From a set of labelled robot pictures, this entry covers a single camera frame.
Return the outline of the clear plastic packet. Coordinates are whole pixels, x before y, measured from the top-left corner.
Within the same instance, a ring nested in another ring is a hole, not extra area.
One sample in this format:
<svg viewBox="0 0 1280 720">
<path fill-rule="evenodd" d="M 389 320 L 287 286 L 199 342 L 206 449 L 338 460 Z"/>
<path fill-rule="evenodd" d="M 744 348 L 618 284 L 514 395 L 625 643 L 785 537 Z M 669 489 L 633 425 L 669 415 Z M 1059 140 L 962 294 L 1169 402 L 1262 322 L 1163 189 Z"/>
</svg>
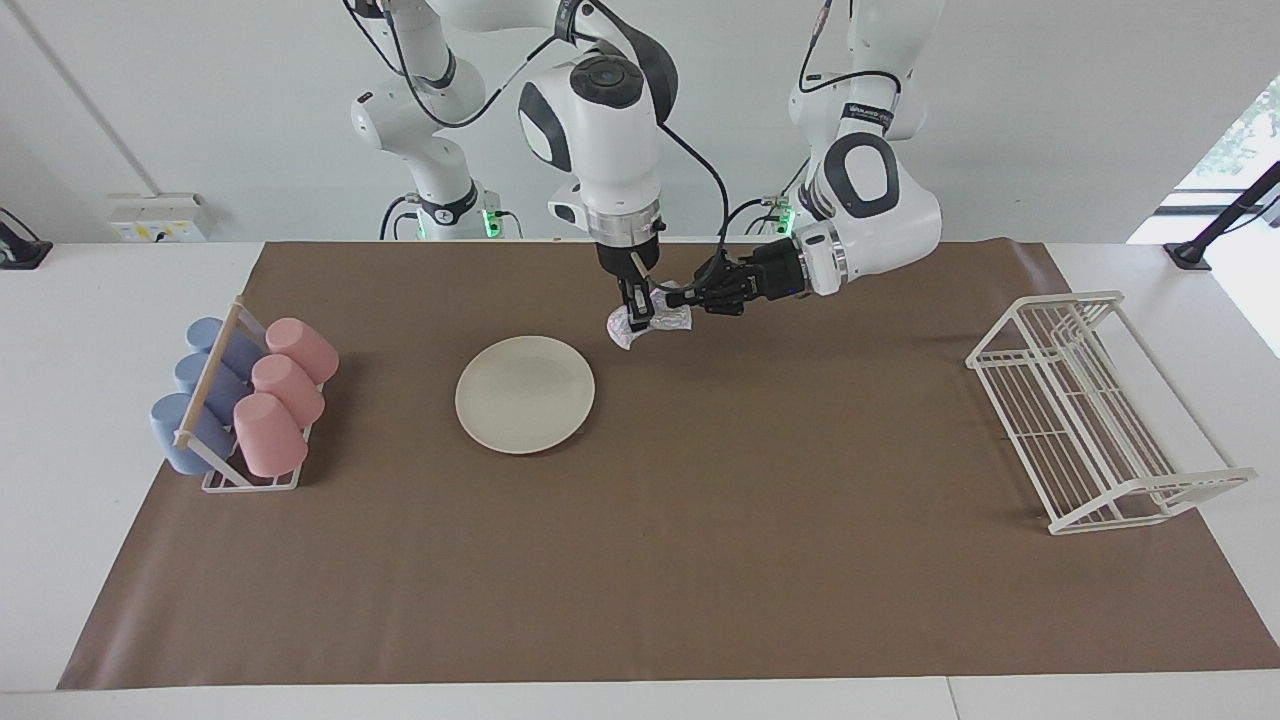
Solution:
<svg viewBox="0 0 1280 720">
<path fill-rule="evenodd" d="M 692 329 L 692 309 L 689 306 L 669 306 L 666 300 L 664 288 L 650 288 L 649 301 L 654 309 L 654 314 L 641 329 L 631 327 L 630 307 L 627 305 L 617 307 L 608 316 L 605 331 L 620 348 L 630 350 L 635 340 L 652 332 Z"/>
</svg>

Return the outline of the cream round plate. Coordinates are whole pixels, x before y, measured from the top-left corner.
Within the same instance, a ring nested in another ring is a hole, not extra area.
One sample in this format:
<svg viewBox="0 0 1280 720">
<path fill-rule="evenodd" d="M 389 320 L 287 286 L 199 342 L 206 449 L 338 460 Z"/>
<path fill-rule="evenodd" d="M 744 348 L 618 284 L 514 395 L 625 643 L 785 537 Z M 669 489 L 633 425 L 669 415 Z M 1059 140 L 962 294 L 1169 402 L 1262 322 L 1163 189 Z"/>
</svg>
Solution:
<svg viewBox="0 0 1280 720">
<path fill-rule="evenodd" d="M 483 447 L 531 455 L 577 433 L 595 395 L 594 373 L 580 351 L 526 334 L 499 341 L 467 364 L 456 386 L 454 411 Z"/>
</svg>

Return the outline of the brown paper table mat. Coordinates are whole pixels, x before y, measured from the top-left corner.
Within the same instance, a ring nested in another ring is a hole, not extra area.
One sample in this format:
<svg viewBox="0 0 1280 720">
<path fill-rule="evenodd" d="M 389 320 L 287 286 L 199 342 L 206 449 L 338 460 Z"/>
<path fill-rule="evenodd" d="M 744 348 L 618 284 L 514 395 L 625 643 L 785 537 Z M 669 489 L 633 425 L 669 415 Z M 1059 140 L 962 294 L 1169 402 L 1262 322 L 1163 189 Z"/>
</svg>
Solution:
<svg viewBox="0 0 1280 720">
<path fill-rule="evenodd" d="M 300 487 L 161 468 L 63 689 L 1280 667 L 1204 521 L 1051 536 L 965 356 L 1068 284 L 987 240 L 630 351 L 586 245 L 271 243 L 244 290 L 340 352 Z M 508 455 L 454 391 L 517 336 L 596 382 Z"/>
</svg>

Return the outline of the pink plastic cup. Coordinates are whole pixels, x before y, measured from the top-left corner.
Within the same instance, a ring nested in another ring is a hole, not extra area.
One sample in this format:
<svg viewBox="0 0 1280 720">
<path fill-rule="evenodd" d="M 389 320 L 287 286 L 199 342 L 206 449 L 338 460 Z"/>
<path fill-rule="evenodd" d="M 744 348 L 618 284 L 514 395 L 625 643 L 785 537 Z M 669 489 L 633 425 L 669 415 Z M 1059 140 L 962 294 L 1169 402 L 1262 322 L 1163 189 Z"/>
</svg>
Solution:
<svg viewBox="0 0 1280 720">
<path fill-rule="evenodd" d="M 276 319 L 266 328 L 265 340 L 273 354 L 291 357 L 316 386 L 328 383 L 340 366 L 335 347 L 298 318 Z"/>
<path fill-rule="evenodd" d="M 251 382 L 256 392 L 275 396 L 301 430 L 323 415 L 323 392 L 292 357 L 269 354 L 259 359 L 252 368 Z"/>
<path fill-rule="evenodd" d="M 233 411 L 236 437 L 250 473 L 260 478 L 296 471 L 308 455 L 302 430 L 274 395 L 252 393 Z"/>
</svg>

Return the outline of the blue plastic cup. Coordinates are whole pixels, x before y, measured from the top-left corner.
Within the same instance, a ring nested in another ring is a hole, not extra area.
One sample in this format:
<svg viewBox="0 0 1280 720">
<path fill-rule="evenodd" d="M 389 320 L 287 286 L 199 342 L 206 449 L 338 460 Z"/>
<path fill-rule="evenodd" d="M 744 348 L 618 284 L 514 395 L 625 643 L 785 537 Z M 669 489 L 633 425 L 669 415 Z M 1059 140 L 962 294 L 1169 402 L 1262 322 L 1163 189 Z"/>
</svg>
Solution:
<svg viewBox="0 0 1280 720">
<path fill-rule="evenodd" d="M 172 468 L 184 477 L 198 477 L 211 471 L 212 466 L 191 447 L 175 447 L 177 432 L 191 400 L 191 395 L 182 392 L 161 397 L 150 410 L 150 423 Z M 200 409 L 195 436 L 221 460 L 228 460 L 236 450 L 233 434 L 209 407 Z"/>
<path fill-rule="evenodd" d="M 251 391 L 239 377 L 221 361 L 210 363 L 210 354 L 196 352 L 184 356 L 174 368 L 173 377 L 180 392 L 195 396 L 198 382 L 207 366 L 212 366 L 212 378 L 204 405 L 223 427 L 233 424 L 236 405 Z"/>
<path fill-rule="evenodd" d="M 223 320 L 205 316 L 192 322 L 186 331 L 188 347 L 197 354 L 211 354 L 223 329 Z M 255 364 L 264 357 L 262 348 L 243 331 L 233 331 L 221 355 L 221 363 L 242 382 L 248 383 Z"/>
</svg>

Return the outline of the black stand with pole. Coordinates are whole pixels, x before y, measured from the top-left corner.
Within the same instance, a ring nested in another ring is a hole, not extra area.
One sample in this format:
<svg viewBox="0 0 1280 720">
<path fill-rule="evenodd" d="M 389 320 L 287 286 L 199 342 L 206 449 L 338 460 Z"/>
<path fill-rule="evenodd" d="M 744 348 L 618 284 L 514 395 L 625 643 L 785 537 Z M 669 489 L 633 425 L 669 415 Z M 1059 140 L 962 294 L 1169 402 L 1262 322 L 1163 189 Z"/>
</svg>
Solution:
<svg viewBox="0 0 1280 720">
<path fill-rule="evenodd" d="M 1165 252 L 1179 269 L 1190 272 L 1211 270 L 1211 265 L 1204 260 L 1211 243 L 1229 231 L 1234 231 L 1238 225 L 1243 227 L 1239 220 L 1251 213 L 1256 204 L 1279 184 L 1280 160 L 1276 160 L 1230 205 L 1225 206 L 1193 240 L 1181 243 L 1166 243 L 1164 246 Z"/>
</svg>

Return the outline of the white wall power outlet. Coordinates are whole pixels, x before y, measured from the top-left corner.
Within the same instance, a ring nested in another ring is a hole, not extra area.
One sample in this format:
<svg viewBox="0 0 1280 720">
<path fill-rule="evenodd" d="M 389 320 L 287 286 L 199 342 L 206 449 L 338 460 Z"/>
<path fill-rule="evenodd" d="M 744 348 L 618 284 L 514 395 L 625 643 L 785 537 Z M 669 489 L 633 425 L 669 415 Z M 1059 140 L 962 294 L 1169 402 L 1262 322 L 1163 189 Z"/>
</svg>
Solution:
<svg viewBox="0 0 1280 720">
<path fill-rule="evenodd" d="M 108 223 L 127 243 L 207 242 L 215 220 L 196 193 L 110 193 Z"/>
</svg>

